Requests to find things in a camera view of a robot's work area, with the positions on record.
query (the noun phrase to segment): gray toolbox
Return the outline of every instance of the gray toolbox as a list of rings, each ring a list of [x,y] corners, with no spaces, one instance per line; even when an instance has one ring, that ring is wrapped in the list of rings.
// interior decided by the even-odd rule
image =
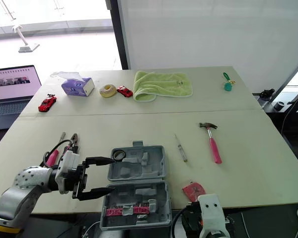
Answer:
[[[104,197],[100,228],[102,231],[167,227],[172,222],[171,204],[163,146],[115,148],[107,187],[115,190]]]

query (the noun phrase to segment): pliers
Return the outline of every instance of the pliers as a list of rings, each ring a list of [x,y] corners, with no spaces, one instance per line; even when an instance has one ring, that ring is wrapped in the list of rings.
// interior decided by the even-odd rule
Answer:
[[[77,151],[78,151],[78,145],[77,145],[78,136],[77,136],[76,133],[74,133],[72,135],[71,141],[72,142],[70,142],[69,145],[67,145],[67,146],[64,147],[64,151],[62,153],[61,158],[64,156],[65,152],[67,152],[68,150],[73,151],[73,153],[77,154]]]

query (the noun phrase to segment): table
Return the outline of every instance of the table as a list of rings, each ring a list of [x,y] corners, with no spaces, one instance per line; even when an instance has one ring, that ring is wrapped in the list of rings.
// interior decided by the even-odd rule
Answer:
[[[198,127],[204,121],[219,126],[213,136],[221,165],[213,162],[208,135]],[[298,161],[261,110],[19,118],[0,143],[0,194],[19,170],[41,162],[62,131],[68,136],[78,133],[82,159],[109,156],[113,148],[132,146],[133,140],[163,145],[173,209],[187,204],[181,188],[191,181],[199,182],[207,193],[217,193],[223,207],[298,202]],[[122,132],[110,136],[113,131]],[[173,133],[180,139],[188,163],[181,160]],[[86,189],[106,186],[108,168],[90,167]],[[71,195],[43,194],[34,212],[101,211],[102,198],[78,201]]]
[[[116,87],[125,85],[132,89],[135,70],[82,72],[82,77],[92,77],[96,88],[86,97],[68,96],[61,88],[63,79],[50,78],[35,94],[21,117],[78,116],[78,115],[111,115],[111,114],[144,114],[174,113],[261,109],[244,82],[233,67],[198,67],[179,69],[153,69],[148,72],[184,72],[193,85],[193,95],[189,98],[157,97],[150,103],[139,103],[123,95],[102,98],[98,90],[106,84]],[[231,92],[225,91],[223,77],[226,72],[236,83]],[[48,114],[38,112],[38,106],[47,97],[47,93],[57,96]]]
[[[66,131],[68,138],[78,134],[82,160],[110,156],[113,148],[132,146],[134,140],[164,146],[165,179],[173,209],[187,204],[181,188],[191,181],[199,182],[207,193],[218,194],[221,205],[227,208],[298,202],[298,160],[232,67],[155,71],[187,73],[194,85],[193,96],[158,97],[151,103],[137,103],[122,95],[103,99],[96,89],[87,98],[72,97],[60,89],[60,81],[47,81],[0,143],[0,195],[20,170],[40,164],[44,152],[51,150]],[[215,81],[223,71],[237,81],[232,92],[224,91],[222,83]],[[92,76],[97,88],[106,83],[132,88],[134,73],[97,71],[81,75]],[[48,113],[38,113],[42,98],[54,92],[57,103]],[[208,134],[198,127],[199,122],[219,126],[213,136],[222,156],[221,165],[213,162]],[[187,163],[180,157],[174,133],[186,152]],[[108,168],[90,167],[86,190],[109,184]],[[33,212],[100,212],[102,201],[73,200],[72,193],[60,195],[55,191],[43,194]]]

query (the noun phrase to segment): tissue box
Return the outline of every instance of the tissue box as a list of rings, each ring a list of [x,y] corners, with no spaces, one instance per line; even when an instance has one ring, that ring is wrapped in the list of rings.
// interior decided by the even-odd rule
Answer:
[[[62,83],[62,88],[67,95],[87,97],[95,88],[91,78],[82,78],[83,81],[68,79]]]

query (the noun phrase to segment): green towel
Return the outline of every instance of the green towel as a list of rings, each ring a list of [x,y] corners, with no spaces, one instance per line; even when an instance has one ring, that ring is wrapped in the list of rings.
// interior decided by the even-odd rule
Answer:
[[[192,85],[184,73],[146,73],[138,71],[134,82],[134,100],[151,102],[157,95],[190,97]]]

